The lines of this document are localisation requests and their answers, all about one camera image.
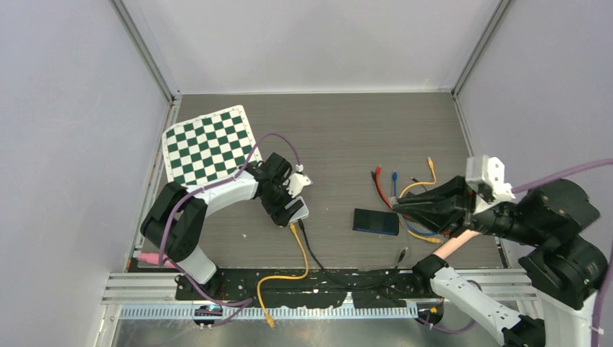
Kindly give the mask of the white router box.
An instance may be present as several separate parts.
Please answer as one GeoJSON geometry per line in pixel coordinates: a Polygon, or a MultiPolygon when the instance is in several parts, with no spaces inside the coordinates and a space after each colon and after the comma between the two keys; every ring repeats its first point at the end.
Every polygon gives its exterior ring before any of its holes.
{"type": "Polygon", "coordinates": [[[309,208],[307,207],[303,197],[295,197],[285,206],[285,209],[289,214],[289,223],[295,223],[298,220],[306,219],[309,216],[309,208]]]}

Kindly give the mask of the green white chessboard mat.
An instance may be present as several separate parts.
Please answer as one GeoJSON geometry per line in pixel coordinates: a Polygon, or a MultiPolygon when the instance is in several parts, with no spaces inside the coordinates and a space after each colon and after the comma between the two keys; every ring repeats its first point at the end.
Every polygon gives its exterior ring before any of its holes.
{"type": "Polygon", "coordinates": [[[205,185],[234,174],[256,144],[242,105],[180,121],[161,138],[168,182],[205,185]]]}

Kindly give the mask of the black network switch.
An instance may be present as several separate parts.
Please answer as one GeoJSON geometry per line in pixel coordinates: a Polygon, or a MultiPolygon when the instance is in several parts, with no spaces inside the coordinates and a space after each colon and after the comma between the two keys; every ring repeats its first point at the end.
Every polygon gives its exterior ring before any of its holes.
{"type": "Polygon", "coordinates": [[[353,230],[371,234],[397,236],[399,219],[395,213],[355,208],[353,230]]]}

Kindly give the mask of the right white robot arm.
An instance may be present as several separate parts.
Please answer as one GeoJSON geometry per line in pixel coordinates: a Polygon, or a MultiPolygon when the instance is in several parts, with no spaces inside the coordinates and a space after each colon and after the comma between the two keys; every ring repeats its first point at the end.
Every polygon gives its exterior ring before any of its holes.
{"type": "Polygon", "coordinates": [[[425,193],[401,194],[392,204],[396,213],[447,237],[413,266],[413,289],[450,300],[501,346],[597,346],[612,258],[582,237],[600,213],[570,177],[611,164],[594,160],[514,187],[499,158],[481,155],[467,160],[462,176],[425,193]],[[507,308],[448,264],[451,253],[479,234],[531,247],[518,262],[543,317],[507,308]]]}

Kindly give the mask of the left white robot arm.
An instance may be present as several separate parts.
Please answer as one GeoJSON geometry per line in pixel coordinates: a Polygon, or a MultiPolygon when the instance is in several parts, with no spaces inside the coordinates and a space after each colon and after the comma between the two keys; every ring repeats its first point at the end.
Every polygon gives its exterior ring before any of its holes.
{"type": "Polygon", "coordinates": [[[172,261],[194,280],[194,290],[214,299],[222,288],[214,262],[200,246],[205,219],[237,202],[259,199],[273,223],[286,227],[309,214],[300,196],[313,181],[301,166],[272,153],[265,161],[248,163],[240,172],[204,186],[167,183],[140,225],[140,233],[160,251],[161,262],[172,261]]]}

